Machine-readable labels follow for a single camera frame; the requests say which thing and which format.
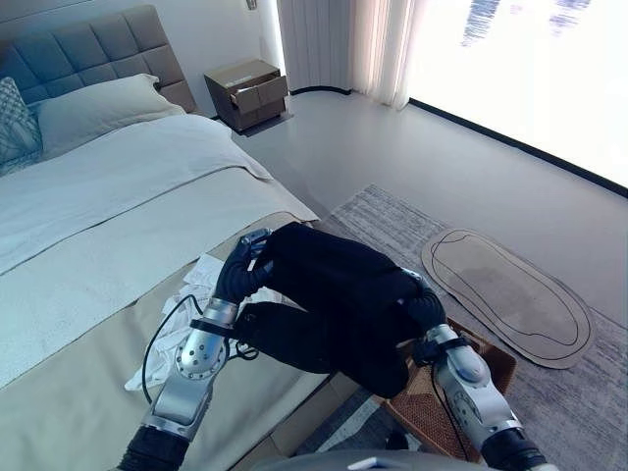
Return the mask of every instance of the brown basket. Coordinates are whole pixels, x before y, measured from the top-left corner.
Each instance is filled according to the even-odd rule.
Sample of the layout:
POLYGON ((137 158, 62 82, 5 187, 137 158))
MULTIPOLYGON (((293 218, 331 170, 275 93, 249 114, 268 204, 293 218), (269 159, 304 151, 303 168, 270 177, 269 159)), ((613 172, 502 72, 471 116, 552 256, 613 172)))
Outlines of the brown basket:
MULTIPOLYGON (((493 383, 504 394, 508 389, 517 365, 514 357, 488 343, 455 321, 449 319, 448 322, 484 358, 491 369, 493 383)), ((393 399, 385 401, 386 409, 423 445, 442 454, 464 459, 464 452, 460 448, 455 432, 451 428, 451 423, 439 399, 434 396, 430 376, 431 367, 417 368, 410 359, 408 359, 408 365, 410 373, 408 385, 405 390, 393 399)), ((437 389, 441 397, 444 397, 444 393, 438 384, 437 389)), ((455 424, 455 427, 462 439, 469 459, 479 461, 480 453, 473 448, 471 442, 465 437, 457 424, 455 424)))

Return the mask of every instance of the pillow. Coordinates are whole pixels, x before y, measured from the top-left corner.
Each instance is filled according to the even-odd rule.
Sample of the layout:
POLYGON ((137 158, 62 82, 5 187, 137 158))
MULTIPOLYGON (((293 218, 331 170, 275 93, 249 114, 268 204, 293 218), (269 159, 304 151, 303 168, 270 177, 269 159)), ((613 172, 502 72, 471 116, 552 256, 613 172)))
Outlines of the pillow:
POLYGON ((10 77, 0 80, 0 175, 36 162, 41 150, 39 126, 16 83, 10 77))
POLYGON ((157 93, 159 79, 148 74, 103 81, 35 107, 43 158, 69 152, 124 126, 157 120, 185 111, 157 93))

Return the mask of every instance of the white curtain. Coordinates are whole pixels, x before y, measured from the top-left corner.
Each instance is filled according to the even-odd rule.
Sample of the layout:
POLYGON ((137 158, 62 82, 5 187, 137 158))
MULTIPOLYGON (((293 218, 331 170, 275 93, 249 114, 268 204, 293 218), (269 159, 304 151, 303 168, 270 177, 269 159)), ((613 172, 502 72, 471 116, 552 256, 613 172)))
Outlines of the white curtain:
POLYGON ((353 89, 403 108, 420 0, 355 0, 353 89))

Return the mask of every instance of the upholstered headboard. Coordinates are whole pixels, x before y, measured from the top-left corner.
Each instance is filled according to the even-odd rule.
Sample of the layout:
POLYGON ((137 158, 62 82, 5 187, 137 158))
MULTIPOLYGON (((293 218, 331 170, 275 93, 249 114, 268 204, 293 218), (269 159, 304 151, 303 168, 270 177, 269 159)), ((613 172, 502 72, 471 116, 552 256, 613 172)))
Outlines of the upholstered headboard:
POLYGON ((146 73, 159 78, 169 101, 196 110, 152 5, 15 39, 0 60, 0 78, 12 77, 26 103, 146 73))

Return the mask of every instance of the white wall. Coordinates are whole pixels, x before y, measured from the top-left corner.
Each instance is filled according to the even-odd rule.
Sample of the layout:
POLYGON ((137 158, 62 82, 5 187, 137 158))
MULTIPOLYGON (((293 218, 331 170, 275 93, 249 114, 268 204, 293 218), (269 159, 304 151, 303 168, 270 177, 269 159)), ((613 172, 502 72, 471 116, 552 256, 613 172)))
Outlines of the white wall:
POLYGON ((205 71, 253 57, 278 61, 269 1, 249 11, 245 0, 0 0, 0 40, 152 3, 196 103, 214 116, 205 71))

